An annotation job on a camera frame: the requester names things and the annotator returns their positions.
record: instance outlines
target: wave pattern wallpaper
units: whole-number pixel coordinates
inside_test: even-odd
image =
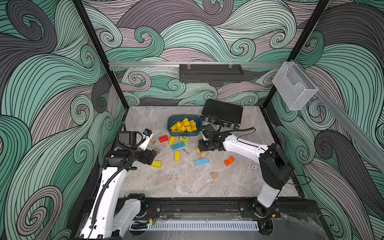
[[[109,61],[285,61],[317,0],[84,0]],[[180,83],[178,68],[114,68],[131,106],[261,105],[278,69]]]
[[[383,10],[384,2],[374,0],[328,8],[297,58],[382,150]],[[312,179],[302,188],[317,201],[335,239],[382,240],[384,174],[322,102],[312,98],[290,111],[276,93],[267,112],[296,173]]]
[[[72,0],[0,1],[1,239],[68,239],[124,109]]]

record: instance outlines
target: blue basket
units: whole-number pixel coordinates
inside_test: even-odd
[[[196,132],[172,132],[170,129],[175,123],[182,122],[185,118],[188,118],[188,120],[194,120],[196,123],[197,131]],[[168,118],[167,122],[167,130],[171,136],[174,137],[192,137],[197,136],[201,132],[201,126],[200,126],[200,117],[193,114],[178,114],[178,115],[171,115]]]

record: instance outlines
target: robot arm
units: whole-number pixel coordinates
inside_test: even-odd
[[[242,140],[230,132],[215,132],[210,124],[202,132],[204,140],[199,140],[200,151],[231,151],[260,164],[264,183],[255,210],[260,216],[269,215],[269,208],[293,172],[282,148],[275,143],[267,146]]]
[[[137,134],[141,135],[139,143],[136,143]],[[132,219],[137,215],[145,214],[145,206],[142,204],[144,199],[141,194],[133,194],[133,197],[127,199],[124,207],[116,216],[114,212],[124,179],[129,170],[135,170],[132,163],[139,161],[151,165],[157,155],[156,151],[147,149],[152,137],[152,131],[149,129],[145,129],[143,133],[135,131],[121,131],[119,133],[118,149],[109,151],[105,155],[96,201],[85,226],[81,230],[80,237],[84,239],[87,236],[89,239],[99,239],[100,237],[108,239],[116,231],[123,237]]]

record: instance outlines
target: green block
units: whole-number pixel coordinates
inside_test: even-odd
[[[180,142],[189,142],[189,137],[183,138],[182,136],[180,136]]]

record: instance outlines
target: blue wooden block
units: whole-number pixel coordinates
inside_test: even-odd
[[[185,142],[181,142],[181,143],[172,145],[172,150],[176,150],[176,149],[179,149],[182,147],[185,147]]]
[[[209,160],[208,158],[203,158],[203,159],[199,159],[199,160],[195,160],[195,165],[198,166],[198,165],[201,165],[201,164],[206,164],[206,163],[209,163]]]

